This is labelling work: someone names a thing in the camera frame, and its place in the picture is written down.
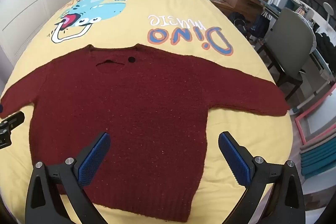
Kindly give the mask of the dark red knit sweater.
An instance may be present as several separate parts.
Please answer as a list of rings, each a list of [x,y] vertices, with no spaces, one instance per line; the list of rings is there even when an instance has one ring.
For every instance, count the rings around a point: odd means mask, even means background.
[[[33,105],[33,161],[57,164],[98,133],[112,145],[86,192],[93,203],[185,222],[203,174],[211,108],[280,117],[270,81],[195,56],[86,46],[35,69],[1,99],[2,118]]]

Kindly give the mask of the stack of teal towels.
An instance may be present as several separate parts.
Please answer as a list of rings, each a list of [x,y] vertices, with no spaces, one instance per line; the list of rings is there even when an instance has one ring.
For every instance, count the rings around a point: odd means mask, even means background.
[[[305,179],[335,167],[335,134],[319,142],[302,147],[301,174]]]

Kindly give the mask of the grey green chair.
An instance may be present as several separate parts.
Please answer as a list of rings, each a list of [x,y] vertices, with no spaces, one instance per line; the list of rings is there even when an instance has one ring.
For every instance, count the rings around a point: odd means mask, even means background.
[[[280,73],[276,82],[278,87],[284,83],[293,85],[293,89],[285,96],[286,100],[303,83],[300,70],[309,59],[314,39],[314,32],[305,18],[284,8],[257,50],[257,53],[265,52],[269,57],[268,69],[275,67]]]

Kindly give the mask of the black bag on floor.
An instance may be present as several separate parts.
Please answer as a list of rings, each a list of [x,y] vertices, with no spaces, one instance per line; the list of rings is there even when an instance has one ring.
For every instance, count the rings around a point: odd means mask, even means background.
[[[232,12],[229,14],[228,19],[244,36],[248,35],[247,21],[243,14]]]

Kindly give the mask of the yellow dinosaur print bedspread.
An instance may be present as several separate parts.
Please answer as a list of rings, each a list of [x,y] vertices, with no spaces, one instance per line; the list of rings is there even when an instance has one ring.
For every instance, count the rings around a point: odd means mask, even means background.
[[[16,62],[1,99],[13,84],[58,57],[89,45],[122,49],[138,44],[200,57],[274,83],[248,40],[209,0],[71,0],[33,37]],[[34,107],[30,104],[19,111],[24,112],[25,121],[13,131],[11,146],[1,150],[1,196],[12,215],[24,222],[30,177],[40,160],[33,161],[30,153]],[[288,111],[274,117],[211,108],[203,174],[187,221],[168,221],[94,205],[108,223],[222,223],[245,190],[219,149],[218,138],[224,131],[252,155],[269,163],[284,164],[289,158],[293,132]]]

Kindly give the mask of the pink picture frame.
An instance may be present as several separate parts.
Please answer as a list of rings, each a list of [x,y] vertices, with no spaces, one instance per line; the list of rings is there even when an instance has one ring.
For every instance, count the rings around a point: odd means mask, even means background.
[[[335,129],[335,85],[294,121],[303,145]]]

